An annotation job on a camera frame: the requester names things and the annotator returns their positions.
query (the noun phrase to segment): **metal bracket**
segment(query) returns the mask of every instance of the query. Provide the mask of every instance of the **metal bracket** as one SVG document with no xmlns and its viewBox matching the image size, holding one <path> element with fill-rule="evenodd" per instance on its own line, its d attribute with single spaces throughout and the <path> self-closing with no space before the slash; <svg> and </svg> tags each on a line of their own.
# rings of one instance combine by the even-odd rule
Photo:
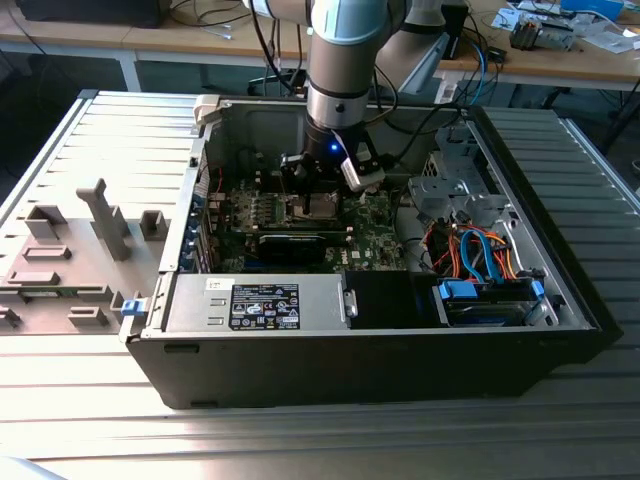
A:
<svg viewBox="0 0 640 480">
<path fill-rule="evenodd" d="M 348 318 L 355 318 L 358 316 L 358 304 L 356 300 L 356 292 L 348 290 L 343 294 L 344 298 L 344 313 Z"/>
<path fill-rule="evenodd" d="M 196 125 L 220 121 L 220 110 L 231 106 L 231 102 L 220 101 L 220 95 L 200 95 L 193 107 L 193 117 Z"/>
</svg>

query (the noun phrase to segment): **table leg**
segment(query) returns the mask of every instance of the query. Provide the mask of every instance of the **table leg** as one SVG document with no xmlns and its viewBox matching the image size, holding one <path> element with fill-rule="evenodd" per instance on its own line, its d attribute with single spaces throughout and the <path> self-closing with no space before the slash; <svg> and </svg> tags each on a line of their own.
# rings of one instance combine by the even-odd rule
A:
<svg viewBox="0 0 640 480">
<path fill-rule="evenodd" d="M 136 69 L 136 54 L 130 50 L 123 50 L 117 56 L 117 60 L 120 62 L 120 68 L 122 69 L 122 75 L 124 81 L 127 84 L 127 90 L 130 92 L 141 92 L 140 78 L 138 77 L 138 70 Z"/>
</svg>

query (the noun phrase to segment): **blue latch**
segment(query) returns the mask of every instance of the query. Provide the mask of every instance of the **blue latch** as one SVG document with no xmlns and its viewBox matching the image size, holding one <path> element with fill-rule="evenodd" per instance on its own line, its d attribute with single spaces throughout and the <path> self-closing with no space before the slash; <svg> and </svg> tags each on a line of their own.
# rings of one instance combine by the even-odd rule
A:
<svg viewBox="0 0 640 480">
<path fill-rule="evenodd" d="M 538 280 L 531 282 L 531 290 L 533 290 L 533 294 L 538 300 L 542 300 L 544 298 L 544 287 Z"/>
<path fill-rule="evenodd" d="M 478 298 L 476 287 L 471 282 L 464 280 L 446 280 L 438 287 L 442 300 L 450 298 Z"/>
<path fill-rule="evenodd" d="M 122 307 L 120 308 L 120 313 L 124 317 L 134 316 L 134 317 L 143 317 L 147 314 L 146 312 L 147 299 L 146 298 L 138 298 L 136 300 L 125 300 L 122 303 Z"/>
</svg>

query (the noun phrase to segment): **wire bundle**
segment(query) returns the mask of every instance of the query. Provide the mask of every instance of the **wire bundle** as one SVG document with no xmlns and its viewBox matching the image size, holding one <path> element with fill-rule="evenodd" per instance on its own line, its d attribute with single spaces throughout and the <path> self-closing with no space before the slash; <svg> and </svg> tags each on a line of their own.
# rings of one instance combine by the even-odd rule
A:
<svg viewBox="0 0 640 480">
<path fill-rule="evenodd" d="M 502 278 L 517 278 L 511 262 L 511 247 L 497 233 L 475 225 L 434 222 L 427 230 L 423 246 L 427 248 L 425 254 L 431 256 L 433 270 L 439 275 L 472 282 L 484 282 L 485 277 L 497 280 L 499 276 L 493 271 L 495 260 Z M 470 251 L 475 254 L 473 261 L 469 260 Z M 480 273 L 481 270 L 486 271 L 486 275 Z"/>
</svg>

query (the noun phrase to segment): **black cable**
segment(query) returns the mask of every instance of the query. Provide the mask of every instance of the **black cable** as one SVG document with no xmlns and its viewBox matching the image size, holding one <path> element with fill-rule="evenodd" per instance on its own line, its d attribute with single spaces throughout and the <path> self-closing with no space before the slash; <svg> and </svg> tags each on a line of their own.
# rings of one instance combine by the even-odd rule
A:
<svg viewBox="0 0 640 480">
<path fill-rule="evenodd" d="M 636 80 L 635 85 L 631 89 L 631 93 L 627 95 L 627 99 L 624 101 L 624 103 L 620 107 L 620 112 L 618 112 L 618 117 L 620 117 L 620 115 L 622 114 L 622 110 L 624 110 L 625 107 L 629 104 L 629 101 L 631 100 L 631 97 L 633 97 L 633 94 L 636 93 L 636 90 L 638 89 L 638 85 L 640 85 L 640 77 L 638 77 L 638 80 Z"/>
<path fill-rule="evenodd" d="M 235 22 L 236 20 L 240 20 L 240 19 L 243 19 L 243 18 L 247 18 L 247 17 L 249 16 L 249 14 L 248 14 L 248 13 L 244 13 L 244 14 L 239 15 L 239 16 L 237 16 L 237 17 L 230 18 L 230 19 L 228 19 L 228 20 L 223 20 L 223 21 L 220 21 L 220 22 L 214 22 L 214 23 L 202 23 L 202 19 L 203 19 L 204 17 L 206 17 L 207 15 L 211 15 L 211 14 L 213 14 L 213 13 L 228 12 L 228 11 L 230 11 L 230 10 L 234 10 L 234 9 L 238 8 L 238 7 L 240 6 L 240 2 L 238 2 L 238 3 L 236 3 L 233 7 L 227 7 L 227 8 L 215 8 L 215 9 L 212 9 L 212 10 L 207 10 L 206 12 L 203 12 L 203 13 L 201 13 L 201 14 L 198 14 L 198 13 L 197 13 L 197 11 L 196 11 L 196 23 L 188 23 L 188 22 L 185 22 L 185 21 L 180 20 L 179 18 L 177 18 L 177 17 L 174 15 L 174 13 L 175 13 L 175 11 L 176 11 L 179 7 L 181 7 L 182 5 L 185 5 L 185 4 L 189 3 L 189 2 L 194 2 L 194 5 L 195 5 L 196 0 L 182 0 L 181 2 L 176 3 L 173 7 L 171 7 L 171 8 L 169 9 L 169 16 L 171 17 L 171 19 L 172 19 L 174 22 L 176 22 L 176 23 L 178 23 L 178 24 L 180 24 L 180 25 L 184 25 L 185 27 L 195 27 L 195 28 L 200 28 L 200 27 L 217 27 L 218 25 L 224 25 L 224 24 L 226 24 L 226 23 Z"/>
<path fill-rule="evenodd" d="M 378 75 L 376 74 L 376 72 L 382 75 L 382 78 L 384 78 L 384 81 L 387 82 L 387 85 L 389 85 L 389 88 L 391 88 L 391 91 L 393 93 L 393 103 L 391 104 L 391 107 L 389 107 L 387 110 L 383 110 L 382 105 L 380 104 L 380 102 L 378 102 L 378 110 L 380 111 L 380 114 L 377 115 L 375 118 L 372 118 L 371 120 L 367 120 L 365 122 L 366 125 L 374 125 L 378 123 L 381 119 L 388 120 L 389 115 L 391 115 L 393 112 L 395 112 L 398 109 L 398 105 L 400 103 L 400 97 L 398 96 L 398 90 L 396 89 L 396 86 L 393 84 L 391 79 L 387 76 L 386 73 L 382 71 L 382 69 L 378 65 L 374 65 L 374 69 L 373 69 L 373 84 L 374 84 L 374 88 L 376 89 L 376 95 L 378 95 L 377 92 L 379 88 Z"/>
<path fill-rule="evenodd" d="M 620 106 L 619 106 L 619 105 L 616 105 L 616 104 L 614 103 L 614 101 L 611 99 L 611 97 L 609 97 L 609 95 L 607 95 L 607 92 L 605 92 L 604 90 L 597 90 L 597 92 L 598 92 L 598 93 L 600 94 L 600 96 L 601 96 L 602 98 L 604 98 L 604 99 L 605 99 L 605 101 L 606 101 L 609 105 L 611 105 L 613 108 L 615 108 L 616 110 L 618 110 L 618 109 L 620 108 Z"/>
<path fill-rule="evenodd" d="M 280 44 L 280 20 L 276 20 L 276 52 L 278 52 L 278 67 L 282 66 L 282 45 Z M 282 97 L 282 84 L 278 84 L 278 94 Z"/>
<path fill-rule="evenodd" d="M 235 10 L 235 9 L 236 9 L 236 8 L 238 8 L 241 4 L 242 4 L 242 1 L 241 1 L 241 0 L 238 0 L 238 1 L 236 2 L 236 4 L 235 4 L 233 7 L 228 7 L 228 8 L 212 8 L 212 9 L 209 9 L 209 10 L 207 10 L 207 11 L 205 11 L 205 12 L 203 12 L 203 13 L 201 13 L 201 14 L 199 14 L 199 15 L 197 16 L 198 22 L 201 22 L 201 21 L 202 21 L 202 19 L 203 19 L 204 17 L 206 17 L 207 15 L 211 15 L 211 14 L 213 14 L 213 13 L 229 12 L 229 11 L 231 11 L 231 10 Z"/>
<path fill-rule="evenodd" d="M 409 141 L 407 142 L 405 147 L 402 149 L 402 151 L 399 154 L 396 155 L 396 162 L 397 163 L 401 162 L 402 159 L 405 157 L 405 155 L 409 152 L 409 150 L 413 146 L 414 142 L 416 141 L 416 139 L 420 135 L 420 132 L 425 127 L 427 122 L 429 120 L 431 120 L 433 118 L 433 116 L 436 113 L 438 113 L 440 110 L 442 110 L 443 108 L 449 108 L 449 107 L 455 108 L 457 110 L 457 112 L 458 112 L 458 115 L 462 114 L 462 110 L 461 110 L 460 106 L 457 105 L 456 103 L 441 103 L 441 104 L 436 105 L 435 107 L 433 107 L 433 109 L 422 119 L 422 122 L 420 122 L 420 125 L 418 126 L 418 128 L 415 130 L 413 135 L 411 135 L 411 138 L 409 139 Z M 440 125 L 439 127 L 435 128 L 435 129 L 432 128 L 432 129 L 428 130 L 428 132 L 429 133 L 434 133 L 434 132 L 438 131 L 440 128 L 444 128 L 444 127 L 450 125 L 451 123 L 453 123 L 456 120 L 457 120 L 457 117 L 455 118 L 455 120 L 449 121 L 445 125 Z"/>
<path fill-rule="evenodd" d="M 7 54 L 4 53 L 4 51 L 1 48 L 0 48 L 0 56 L 2 56 L 2 58 L 5 61 L 5 63 L 7 64 L 7 67 L 9 67 L 9 72 L 17 72 L 18 71 L 18 69 L 13 66 L 13 63 L 11 63 L 11 60 L 9 60 L 9 57 L 7 57 Z"/>
<path fill-rule="evenodd" d="M 267 48 L 269 48 L 269 52 L 272 53 L 274 51 L 274 40 L 276 37 L 276 22 L 275 20 L 271 22 L 271 36 L 269 37 L 269 43 L 267 44 Z M 269 64 L 265 66 L 264 69 L 264 78 L 262 79 L 262 95 L 264 97 L 267 96 L 267 77 L 269 76 Z"/>
<path fill-rule="evenodd" d="M 262 52 L 264 53 L 265 57 L 267 58 L 267 62 L 269 63 L 269 66 L 271 67 L 271 70 L 273 70 L 273 73 L 278 78 L 280 83 L 282 83 L 282 85 L 287 90 L 289 90 L 289 92 L 294 93 L 293 87 L 291 85 L 289 85 L 284 78 L 282 78 L 282 75 L 280 74 L 280 72 L 276 68 L 275 63 L 273 62 L 273 58 L 271 57 L 271 55 L 269 55 L 269 51 L 267 49 L 267 44 L 264 41 L 264 36 L 262 35 L 262 30 L 260 29 L 260 24 L 258 23 L 258 15 L 256 14 L 256 9 L 255 9 L 255 5 L 253 3 L 253 0 L 249 0 L 249 7 L 250 7 L 250 10 L 251 10 L 251 19 L 253 20 L 253 28 L 256 31 L 256 35 L 258 37 L 258 42 L 260 42 L 260 47 L 262 47 Z"/>
<path fill-rule="evenodd" d="M 15 178 L 16 180 L 20 180 L 20 177 L 15 173 L 13 173 L 11 170 L 9 170 L 9 167 L 7 167 L 6 165 L 2 165 L 2 168 L 4 171 L 7 172 L 7 174 L 9 174 L 10 177 Z"/>
<path fill-rule="evenodd" d="M 58 70 L 58 72 L 60 72 L 60 74 L 65 77 L 67 80 L 69 80 L 69 83 L 71 83 L 73 85 L 73 87 L 76 90 L 80 90 L 80 87 L 78 86 L 78 84 L 75 82 L 75 80 L 73 78 L 71 78 L 69 75 L 67 75 L 67 73 L 62 70 L 58 64 L 56 62 L 53 61 L 53 59 L 51 58 L 51 56 L 49 54 L 47 54 L 47 52 L 45 52 L 42 47 L 40 47 L 40 45 L 38 45 L 38 43 L 31 37 L 31 35 L 29 35 L 27 33 L 27 31 L 22 28 L 22 25 L 20 25 L 18 23 L 18 21 L 16 20 L 16 18 L 13 16 L 13 12 L 11 11 L 11 7 L 9 6 L 9 3 L 7 3 L 7 13 L 9 13 L 9 16 L 11 17 L 11 20 L 13 20 L 13 23 L 15 24 L 16 27 L 18 27 L 18 29 L 24 34 L 25 37 L 27 37 L 27 39 L 31 42 L 31 44 L 36 47 L 40 53 L 42 53 L 42 55 L 45 56 L 45 58 L 47 59 L 48 62 L 51 62 L 51 64 L 56 68 L 56 70 Z"/>
<path fill-rule="evenodd" d="M 296 34 L 298 36 L 298 65 L 296 66 L 296 71 L 293 72 L 291 76 L 291 86 L 294 88 L 298 75 L 300 75 L 300 71 L 302 70 L 302 34 L 300 33 L 300 25 L 296 25 Z"/>
</svg>

